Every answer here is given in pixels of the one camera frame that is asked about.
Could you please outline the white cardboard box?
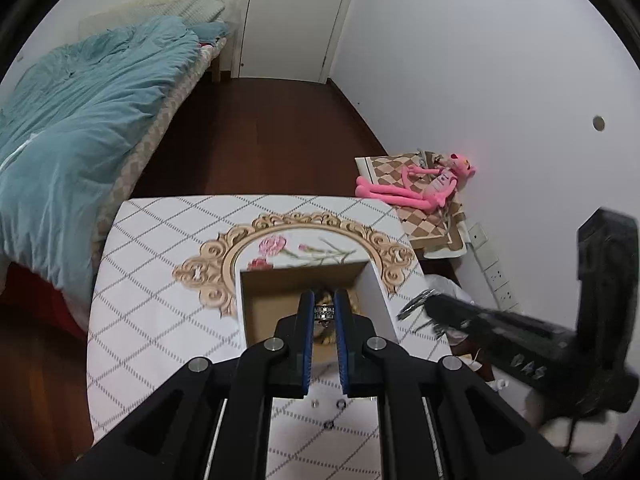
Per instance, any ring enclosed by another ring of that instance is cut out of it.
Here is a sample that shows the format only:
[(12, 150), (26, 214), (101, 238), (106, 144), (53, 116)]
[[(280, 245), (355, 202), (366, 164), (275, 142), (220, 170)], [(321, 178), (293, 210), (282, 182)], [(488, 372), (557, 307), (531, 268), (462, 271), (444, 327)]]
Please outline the white cardboard box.
[(378, 335), (397, 339), (386, 287), (370, 261), (242, 271), (238, 285), (238, 318), (246, 346), (271, 337), (280, 318), (297, 312), (303, 292), (323, 286), (344, 288), (352, 310), (370, 318)]

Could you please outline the white plastic bag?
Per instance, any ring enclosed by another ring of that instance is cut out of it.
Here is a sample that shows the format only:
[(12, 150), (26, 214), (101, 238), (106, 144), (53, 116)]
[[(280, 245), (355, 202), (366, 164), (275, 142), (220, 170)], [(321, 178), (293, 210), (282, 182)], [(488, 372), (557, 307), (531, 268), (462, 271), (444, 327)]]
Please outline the white plastic bag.
[(424, 276), (425, 287), (431, 292), (431, 296), (424, 302), (428, 312), (456, 310), (462, 304), (475, 306), (475, 301), (459, 285), (449, 278), (437, 274)]

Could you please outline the white door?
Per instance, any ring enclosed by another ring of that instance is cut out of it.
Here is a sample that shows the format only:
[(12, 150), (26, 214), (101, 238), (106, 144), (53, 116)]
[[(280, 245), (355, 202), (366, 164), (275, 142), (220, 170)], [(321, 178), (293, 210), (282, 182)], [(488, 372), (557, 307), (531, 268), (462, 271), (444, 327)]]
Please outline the white door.
[(240, 0), (234, 78), (323, 84), (352, 0)]

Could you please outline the bed with patterned mattress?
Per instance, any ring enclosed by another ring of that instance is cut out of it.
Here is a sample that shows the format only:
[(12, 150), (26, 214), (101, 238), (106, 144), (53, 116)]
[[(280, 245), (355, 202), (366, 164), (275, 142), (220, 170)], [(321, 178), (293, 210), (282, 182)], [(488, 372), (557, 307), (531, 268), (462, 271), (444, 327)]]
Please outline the bed with patterned mattress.
[[(80, 23), (79, 38), (76, 42), (104, 32), (104, 30), (141, 24), (156, 16), (178, 16), (178, 18), (182, 18), (183, 21), (189, 25), (222, 21), (228, 27), (227, 35), (219, 41), (217, 47), (214, 47), (207, 53), (205, 66), (190, 70), (183, 81), (179, 82), (177, 89), (170, 92), (170, 95), (160, 109), (160, 116), (154, 120), (148, 133), (134, 149), (134, 154), (130, 155), (126, 160), (125, 167), (122, 168), (122, 174), (117, 179), (110, 198), (108, 199), (105, 214), (102, 214), (100, 218), (98, 229), (100, 247), (94, 255), (94, 280), (96, 279), (96, 270), (98, 270), (107, 234), (110, 232), (120, 205), (125, 200), (128, 200), (143, 169), (160, 145), (160, 141), (163, 139), (178, 107), (192, 92), (205, 71), (209, 68), (210, 63), (220, 55), (221, 50), (226, 44), (230, 30), (229, 18), (232, 10), (232, 0), (137, 0), (116, 6), (116, 8), (112, 10), (89, 16)], [(1, 263), (2, 266), (14, 266), (14, 264), (21, 266), (15, 262), (4, 261), (2, 258)], [(90, 304), (85, 308), (75, 307), (67, 302), (65, 295), (60, 290), (55, 288), (51, 283), (49, 284), (61, 294), (63, 299), (62, 304), (51, 311), (52, 320), (61, 324), (66, 330), (86, 330), (89, 322), (91, 300)]]

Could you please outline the patterned white tablecloth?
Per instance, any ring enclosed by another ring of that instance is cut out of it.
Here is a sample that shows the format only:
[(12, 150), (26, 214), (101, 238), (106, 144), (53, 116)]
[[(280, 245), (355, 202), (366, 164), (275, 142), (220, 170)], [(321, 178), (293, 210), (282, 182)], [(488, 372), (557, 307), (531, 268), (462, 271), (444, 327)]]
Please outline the patterned white tablecloth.
[(108, 234), (92, 297), (87, 396), (105, 437), (183, 364), (237, 358), (242, 271), (370, 261), (387, 290), (395, 340), (413, 356), (449, 353), (421, 312), (425, 286), (397, 214), (376, 200), (216, 195), (128, 200)]

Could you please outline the teal blue duvet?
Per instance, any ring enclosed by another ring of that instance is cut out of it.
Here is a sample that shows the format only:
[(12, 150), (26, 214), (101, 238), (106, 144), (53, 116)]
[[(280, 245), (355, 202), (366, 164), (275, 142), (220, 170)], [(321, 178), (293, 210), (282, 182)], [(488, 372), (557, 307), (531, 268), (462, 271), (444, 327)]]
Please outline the teal blue duvet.
[(156, 16), (56, 48), (1, 110), (1, 258), (90, 304), (99, 222), (171, 91), (227, 35)]

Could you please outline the white wall power strip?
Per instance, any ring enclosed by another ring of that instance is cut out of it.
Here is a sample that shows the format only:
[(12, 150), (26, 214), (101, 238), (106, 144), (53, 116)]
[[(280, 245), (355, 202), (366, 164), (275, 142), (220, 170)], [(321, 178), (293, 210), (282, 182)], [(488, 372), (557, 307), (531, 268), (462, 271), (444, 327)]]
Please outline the white wall power strip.
[(484, 275), (497, 308), (500, 311), (521, 314), (521, 305), (516, 299), (500, 259), (480, 223), (474, 223), (469, 228), (469, 237), (476, 263)]

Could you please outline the pink panther plush toy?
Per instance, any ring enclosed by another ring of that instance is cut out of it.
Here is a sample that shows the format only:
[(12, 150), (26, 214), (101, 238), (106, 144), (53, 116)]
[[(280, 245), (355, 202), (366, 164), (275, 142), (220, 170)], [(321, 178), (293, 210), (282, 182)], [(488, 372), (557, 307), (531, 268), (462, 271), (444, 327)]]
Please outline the pink panther plush toy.
[(370, 179), (356, 179), (355, 194), (390, 206), (422, 210), (426, 214), (444, 208), (466, 185), (476, 168), (463, 155), (434, 154), (424, 166), (411, 158), (372, 166)]

